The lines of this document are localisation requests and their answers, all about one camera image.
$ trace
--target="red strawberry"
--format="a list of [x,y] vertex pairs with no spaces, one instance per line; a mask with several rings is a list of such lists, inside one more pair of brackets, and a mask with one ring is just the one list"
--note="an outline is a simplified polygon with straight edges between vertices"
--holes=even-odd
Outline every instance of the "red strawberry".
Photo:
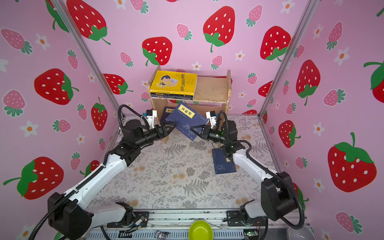
[[22,94],[17,90],[10,90],[4,97],[3,103],[6,105],[3,109],[6,115],[19,117],[24,113],[25,101]]
[[71,125],[70,123],[65,120],[65,119],[62,119],[62,120],[56,120],[53,122],[53,125],[52,125],[52,128],[53,130],[55,130],[56,132],[66,132],[68,130],[71,129]]
[[368,185],[376,177],[376,167],[368,153],[353,145],[341,142],[328,152],[328,165],[333,183],[344,192],[353,192]]
[[107,36],[107,23],[102,15],[82,0],[67,0],[67,8],[81,35],[94,41]]
[[45,99],[59,105],[68,104],[73,97],[71,80],[60,69],[53,68],[35,79],[36,92]]
[[218,55],[212,59],[211,68],[213,70],[216,70],[219,68],[219,66],[223,63],[223,57],[221,55]]
[[143,102],[147,102],[149,99],[149,94],[147,92],[143,92],[140,96]]
[[280,139],[287,148],[290,148],[295,144],[295,138],[301,138],[301,136],[296,137],[296,128],[290,120],[280,124],[278,131]]
[[249,28],[256,25],[256,22],[260,20],[262,16],[262,11],[263,11],[263,6],[261,5],[257,5],[252,10],[249,11],[248,18],[247,18],[247,26]]
[[364,67],[369,65],[380,65],[371,76],[371,90],[373,96],[384,103],[384,63],[368,62],[364,64]]
[[217,10],[210,16],[203,26],[205,40],[216,47],[227,44],[233,37],[235,31],[235,11],[229,6]]
[[99,165],[100,165],[100,163],[97,160],[93,160],[90,164],[88,164],[87,168],[85,169],[85,173],[82,173],[81,171],[80,171],[80,173],[82,175],[85,175],[84,178],[86,178]]
[[291,35],[279,26],[273,26],[265,33],[262,46],[260,48],[260,56],[265,60],[273,60],[283,55],[287,51],[287,47],[291,42]]
[[353,233],[355,231],[357,234],[362,233],[362,226],[354,216],[348,215],[345,212],[338,212],[335,214],[336,221],[347,231]]
[[3,35],[3,38],[8,42],[8,44],[12,48],[20,50],[22,53],[28,55],[33,52],[29,42],[24,41],[24,38],[20,33],[7,28],[0,28],[0,32],[1,35]]
[[82,120],[87,119],[87,109],[84,108],[84,105],[82,104],[77,105],[77,111],[79,111],[79,117]]
[[287,114],[292,114],[296,110],[296,103],[290,103],[288,104],[288,107],[286,109]]
[[273,135],[275,133],[275,127],[274,126],[271,126],[270,128],[269,128],[269,134],[270,135]]
[[75,152],[72,155],[72,160],[71,160],[71,168],[73,171],[75,171],[80,165],[80,153]]
[[178,24],[176,26],[177,34],[179,37],[184,38],[184,40],[189,41],[192,39],[192,33],[189,31],[188,27],[184,24]]
[[251,101],[248,102],[247,108],[251,108],[256,104],[257,100],[254,98]]
[[74,53],[74,51],[72,51],[72,49],[69,49],[68,55],[68,62],[73,67],[73,69],[77,69],[79,62],[77,61],[76,54]]
[[243,113],[243,114],[257,114],[257,111],[256,110],[253,110],[253,109],[251,109],[251,110],[248,110],[248,111],[246,111],[245,113]]
[[304,46],[300,45],[298,48],[296,48],[295,52],[293,53],[294,58],[299,58],[304,53]]
[[130,1],[132,4],[132,7],[136,11],[140,11],[141,14],[147,14],[147,12],[149,12],[149,6],[147,5],[146,1],[143,1],[143,0],[130,0]]
[[254,85],[256,83],[256,81],[257,81],[257,77],[256,77],[255,73],[248,74],[247,82],[249,82],[249,84]]
[[22,176],[3,182],[3,185],[20,179],[17,191],[22,197],[37,199],[56,188],[64,177],[63,169],[47,157],[38,157],[22,170]]
[[289,89],[289,81],[288,80],[285,80],[285,82],[284,82],[284,87],[283,87],[283,95],[285,96],[285,95],[287,95],[287,93],[288,93],[288,89]]
[[163,66],[168,63],[172,53],[172,43],[164,36],[145,39],[142,48],[144,56],[148,58],[146,66],[148,66],[148,61],[153,65]]
[[307,159],[305,159],[305,157],[296,158],[295,163],[296,163],[296,166],[300,169],[307,168],[308,166],[308,162],[307,162]]
[[105,80],[107,80],[107,83],[109,85],[109,87],[111,88],[112,92],[114,94],[124,94],[126,93],[127,91],[128,92],[133,92],[133,90],[127,90],[128,89],[128,84],[127,82],[124,80],[124,78],[118,76],[118,75],[115,75],[115,74],[106,74],[106,73],[103,73],[104,77],[105,77]]
[[272,85],[272,81],[262,85],[260,88],[259,88],[259,95],[263,96],[263,97],[266,97],[266,95],[268,94],[269,92],[269,89],[271,88],[271,85]]
[[329,33],[328,42],[327,42],[328,51],[330,51],[337,45],[337,40],[340,39],[342,33],[343,33],[343,23],[338,22],[333,27],[332,31]]
[[132,58],[126,54],[125,52],[120,53],[120,59],[127,67],[133,67],[133,61]]
[[99,145],[100,145],[100,149],[104,151],[105,150],[105,141],[103,138],[99,139]]
[[314,94],[320,83],[320,71],[312,60],[306,60],[301,66],[296,82],[296,92],[301,98],[306,98],[304,106],[307,105],[308,96]]
[[101,131],[107,122],[108,113],[104,105],[101,104],[99,97],[98,99],[99,102],[95,103],[91,109],[91,117],[96,130]]
[[345,95],[346,93],[343,89],[339,88],[337,91],[333,89],[325,96],[324,104],[333,107],[336,103],[340,104],[344,101]]

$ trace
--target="wooden bookshelf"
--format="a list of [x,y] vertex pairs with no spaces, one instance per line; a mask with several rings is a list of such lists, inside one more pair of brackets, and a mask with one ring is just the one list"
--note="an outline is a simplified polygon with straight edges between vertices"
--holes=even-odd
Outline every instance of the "wooden bookshelf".
[[[174,98],[155,98],[151,97],[150,87],[152,85],[153,79],[157,71],[161,70],[161,67],[158,66],[153,73],[151,79],[149,80],[147,91],[151,100],[151,104],[154,110],[157,110],[157,121],[160,122],[160,119],[163,115],[164,107],[176,107],[178,104],[171,103],[168,100],[180,100],[186,101],[183,99],[174,99]],[[201,105],[190,105],[194,110],[196,110],[201,115],[205,116],[205,113],[208,111],[215,111],[219,113],[221,110],[224,110],[225,113],[228,113],[229,101],[231,99],[232,87],[231,87],[231,71],[227,71],[226,78],[210,78],[210,77],[197,77],[196,91],[194,94],[193,101],[202,102],[202,103],[219,103],[221,106],[201,106]],[[168,137],[164,138],[164,143],[168,141]]]

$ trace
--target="pink strawberry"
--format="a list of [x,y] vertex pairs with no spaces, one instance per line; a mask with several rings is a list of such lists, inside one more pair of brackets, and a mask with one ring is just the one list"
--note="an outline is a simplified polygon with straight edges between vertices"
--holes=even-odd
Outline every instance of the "pink strawberry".
[[184,40],[189,41],[192,39],[192,33],[186,25],[178,24],[176,30],[179,37],[184,38]]
[[288,92],[288,89],[289,89],[289,81],[288,80],[285,80],[284,82],[284,87],[283,87],[283,95],[287,95],[287,92]]
[[300,169],[304,169],[304,168],[307,168],[308,166],[308,162],[307,162],[307,159],[305,159],[304,157],[298,157],[296,158],[296,166]]
[[71,125],[70,125],[70,123],[67,120],[62,119],[60,121],[59,120],[54,121],[53,125],[52,125],[52,128],[56,132],[58,132],[58,131],[66,132],[66,131],[71,129]]
[[249,84],[254,85],[257,81],[257,77],[255,73],[248,74],[248,80]]
[[105,141],[103,138],[99,139],[99,145],[100,145],[100,149],[104,151],[105,150]]
[[262,11],[263,11],[263,6],[261,5],[257,5],[252,10],[249,11],[248,18],[247,18],[247,26],[249,28],[256,25],[256,22],[260,20],[262,16]]
[[3,103],[6,105],[3,109],[6,115],[11,117],[19,117],[24,113],[22,110],[25,108],[25,101],[20,92],[16,90],[10,90],[4,97]]
[[270,128],[269,128],[269,134],[270,135],[273,135],[275,133],[275,127],[274,126],[271,126]]
[[247,108],[253,107],[256,104],[256,102],[257,102],[256,98],[252,99],[251,101],[248,102]]
[[136,11],[140,11],[142,14],[147,14],[149,12],[149,6],[147,5],[146,1],[143,0],[130,0],[132,7]]
[[296,103],[290,103],[288,104],[288,107],[286,109],[287,114],[292,114],[296,110]]
[[337,45],[337,40],[340,39],[342,33],[343,33],[343,23],[338,22],[333,27],[332,31],[329,33],[328,42],[327,42],[328,51],[331,51]]
[[149,99],[149,94],[147,92],[143,92],[140,96],[143,102],[147,102]]
[[71,160],[71,168],[73,171],[75,171],[80,165],[80,153],[75,152],[72,156]]
[[87,109],[84,108],[84,105],[82,104],[77,105],[77,111],[79,111],[79,117],[82,120],[87,119]]
[[337,91],[333,89],[325,96],[324,104],[333,107],[336,103],[340,104],[344,101],[345,95],[346,93],[343,89],[339,88]]
[[217,55],[214,59],[212,59],[211,68],[216,70],[223,63],[223,57],[221,55]]
[[133,67],[133,61],[132,58],[126,54],[125,52],[120,53],[120,59],[127,67]]
[[28,55],[32,53],[31,45],[28,41],[24,41],[24,38],[20,33],[7,28],[1,28],[1,35],[3,35],[3,38],[12,48],[20,50],[22,53]]
[[355,231],[357,234],[362,233],[362,226],[354,216],[348,215],[345,212],[338,212],[335,214],[336,221],[343,227],[345,230],[352,232]]
[[304,53],[304,46],[300,45],[298,48],[296,48],[295,52],[293,53],[294,58],[299,58]]
[[74,53],[74,51],[72,51],[72,49],[69,49],[68,55],[69,55],[68,61],[70,65],[72,66],[73,69],[77,69],[79,62],[77,61],[76,54]]

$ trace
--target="white flower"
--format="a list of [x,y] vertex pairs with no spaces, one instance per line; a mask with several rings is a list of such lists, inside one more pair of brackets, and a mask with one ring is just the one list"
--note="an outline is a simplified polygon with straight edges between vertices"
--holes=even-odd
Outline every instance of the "white flower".
[[319,190],[319,192],[321,192],[322,189],[325,189],[324,185],[321,184],[321,179],[317,180],[316,178],[314,178],[313,180],[314,180],[313,187],[317,188],[317,190]]
[[192,64],[192,67],[194,71],[195,70],[200,71],[201,65],[198,62],[196,62],[195,64]]
[[239,93],[239,98],[244,98],[245,95],[246,95],[246,93],[244,93],[244,91],[242,91],[241,93]]
[[46,36],[40,36],[40,34],[36,33],[36,43],[40,44],[44,50],[49,48],[51,45],[47,42],[47,37]]
[[141,81],[141,85],[144,86],[145,88],[148,87],[148,81]]
[[243,57],[245,57],[245,54],[243,53],[243,50],[240,50],[240,52],[235,53],[235,56],[236,56],[235,60],[240,60],[240,61],[242,61],[242,60],[243,60]]
[[7,72],[7,69],[5,68],[5,65],[8,64],[8,61],[5,59],[0,59],[0,71]]
[[81,133],[79,133],[79,136],[76,138],[77,144],[80,145],[80,144],[84,143],[84,139],[85,139],[85,136],[83,136],[83,135],[81,135]]
[[31,235],[31,232],[35,228],[36,225],[31,225],[31,226],[24,226],[22,233],[17,235],[16,240],[28,240],[29,235]]
[[280,13],[286,12],[289,13],[291,7],[295,5],[295,3],[292,2],[292,0],[288,0],[286,2],[281,3],[283,5],[283,8],[281,9]]
[[320,33],[323,30],[323,28],[324,27],[321,26],[320,23],[319,23],[319,26],[317,26],[317,28],[315,30],[313,30],[313,39],[320,37]]
[[324,130],[325,130],[323,127],[321,127],[321,122],[317,125],[314,124],[313,127],[314,127],[313,134],[317,133],[317,135],[319,135],[319,137],[321,136],[321,132],[324,132]]
[[336,0],[335,4],[339,4],[339,6],[341,6],[341,4],[343,3],[344,0]]
[[349,50],[349,47],[344,49],[344,51],[339,49],[337,52],[337,57],[335,58],[334,62],[339,62],[339,66],[341,66],[344,60],[349,59],[348,50]]
[[39,127],[37,124],[32,124],[31,121],[26,122],[26,126],[21,126],[20,129],[25,131],[25,137],[28,137],[29,135],[37,135],[36,129]]
[[122,8],[122,9],[125,10],[125,5],[124,5],[124,3],[126,3],[127,0],[113,0],[113,1],[116,3],[116,8],[117,8],[117,9]]
[[328,231],[324,231],[323,229],[321,229],[321,238],[324,239],[324,240],[332,240],[329,237],[329,232]]
[[93,73],[89,74],[88,78],[90,83],[95,83],[95,77],[93,76]]
[[289,167],[289,163],[288,163],[288,161],[287,161],[287,160],[285,160],[285,161],[284,161],[284,166],[285,166],[286,168],[288,168],[288,167]]

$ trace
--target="blue book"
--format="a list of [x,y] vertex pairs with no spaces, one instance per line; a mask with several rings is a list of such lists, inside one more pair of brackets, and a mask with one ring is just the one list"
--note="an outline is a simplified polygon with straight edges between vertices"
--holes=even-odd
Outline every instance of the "blue book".
[[[169,114],[165,121],[175,122],[176,128],[186,135],[192,141],[197,137],[189,128],[193,126],[205,125],[208,123],[208,119],[196,112],[192,107],[185,103],[179,103],[175,110]],[[197,128],[195,131],[199,132],[202,128]]]
[[235,163],[224,156],[220,148],[212,149],[216,174],[235,173]]

